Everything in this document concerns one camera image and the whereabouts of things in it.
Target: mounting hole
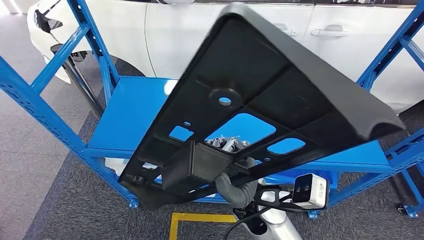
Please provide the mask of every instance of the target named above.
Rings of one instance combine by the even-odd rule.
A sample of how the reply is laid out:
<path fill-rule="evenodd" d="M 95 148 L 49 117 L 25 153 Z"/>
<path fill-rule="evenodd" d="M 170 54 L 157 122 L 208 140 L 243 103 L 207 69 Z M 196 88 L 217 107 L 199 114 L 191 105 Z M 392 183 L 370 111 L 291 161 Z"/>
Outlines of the mounting hole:
<path fill-rule="evenodd" d="M 229 106 L 231 105 L 231 99 L 229 99 L 228 97 L 220 97 L 218 100 L 219 104 L 221 104 L 222 106 Z"/>

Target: white car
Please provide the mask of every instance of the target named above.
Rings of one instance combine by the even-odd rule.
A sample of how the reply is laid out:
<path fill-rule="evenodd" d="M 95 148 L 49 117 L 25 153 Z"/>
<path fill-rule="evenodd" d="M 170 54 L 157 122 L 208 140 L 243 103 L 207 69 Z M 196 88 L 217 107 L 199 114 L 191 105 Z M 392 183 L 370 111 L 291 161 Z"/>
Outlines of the white car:
<path fill-rule="evenodd" d="M 144 76 L 177 79 L 225 6 L 222 1 L 86 2 L 111 55 Z M 414 8 L 301 2 L 248 6 L 353 81 Z M 65 43 L 78 25 L 66 0 L 41 0 L 29 9 L 27 23 L 31 41 L 46 62 L 53 57 L 52 49 Z M 414 41 L 423 48 L 424 33 L 419 32 Z M 74 58 L 81 61 L 90 50 L 83 39 L 74 49 Z M 70 83 L 62 68 L 56 76 Z M 424 99 L 423 89 L 424 73 L 403 50 L 375 81 L 371 93 L 400 113 Z"/>

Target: camera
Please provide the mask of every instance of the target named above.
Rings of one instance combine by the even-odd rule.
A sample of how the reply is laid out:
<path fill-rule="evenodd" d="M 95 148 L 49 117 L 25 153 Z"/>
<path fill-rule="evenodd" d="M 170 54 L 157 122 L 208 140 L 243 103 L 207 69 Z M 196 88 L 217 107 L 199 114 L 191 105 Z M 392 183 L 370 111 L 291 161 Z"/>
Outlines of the camera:
<path fill-rule="evenodd" d="M 292 202 L 307 209 L 322 209 L 327 205 L 329 184 L 327 179 L 308 173 L 296 177 Z"/>

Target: black plastic panel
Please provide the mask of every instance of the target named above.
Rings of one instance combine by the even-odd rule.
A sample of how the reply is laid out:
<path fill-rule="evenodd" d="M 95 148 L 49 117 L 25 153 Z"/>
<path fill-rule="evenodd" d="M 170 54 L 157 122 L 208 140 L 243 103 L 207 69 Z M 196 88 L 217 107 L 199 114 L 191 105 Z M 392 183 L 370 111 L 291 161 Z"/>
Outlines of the black plastic panel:
<path fill-rule="evenodd" d="M 220 103 L 222 97 L 231 104 Z M 276 131 L 236 153 L 205 143 L 240 113 L 255 116 Z M 169 137 L 176 126 L 193 135 L 185 142 Z M 119 181 L 148 208 L 156 209 L 215 193 L 213 180 L 199 177 L 201 171 L 217 176 L 226 168 L 239 185 L 403 128 L 386 104 L 248 7 L 232 4 L 222 10 Z M 285 154 L 267 150 L 286 138 L 299 139 L 305 146 Z M 246 157 L 269 161 L 249 169 L 235 164 Z M 219 164 L 210 164 L 211 158 Z M 159 167 L 143 169 L 145 162 Z M 153 181 L 161 173 L 163 186 Z"/>

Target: gray carpet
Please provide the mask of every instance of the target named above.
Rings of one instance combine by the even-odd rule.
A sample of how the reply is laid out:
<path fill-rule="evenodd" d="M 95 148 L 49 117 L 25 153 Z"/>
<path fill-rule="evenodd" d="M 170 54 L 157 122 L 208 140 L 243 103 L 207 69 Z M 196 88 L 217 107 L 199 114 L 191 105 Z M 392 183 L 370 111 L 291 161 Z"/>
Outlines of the gray carpet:
<path fill-rule="evenodd" d="M 404 112 L 401 118 L 408 130 L 381 139 L 384 149 L 423 127 L 424 104 Z M 79 135 L 86 139 L 96 124 L 97 120 L 90 113 Z M 343 174 L 340 187 L 360 175 Z M 394 208 L 400 202 L 415 203 L 405 186 L 403 178 L 395 176 L 324 211 L 316 220 L 308 219 L 305 213 L 288 215 L 305 240 L 424 239 L 424 219 L 410 219 Z M 169 239 L 173 212 L 230 214 L 231 207 L 227 204 L 188 203 L 165 206 L 158 211 L 149 211 L 143 206 L 130 209 L 122 197 L 70 153 L 24 239 L 166 240 Z M 220 240 L 229 225 L 181 222 L 178 239 Z M 244 229 L 238 227 L 230 239 L 248 237 Z"/>

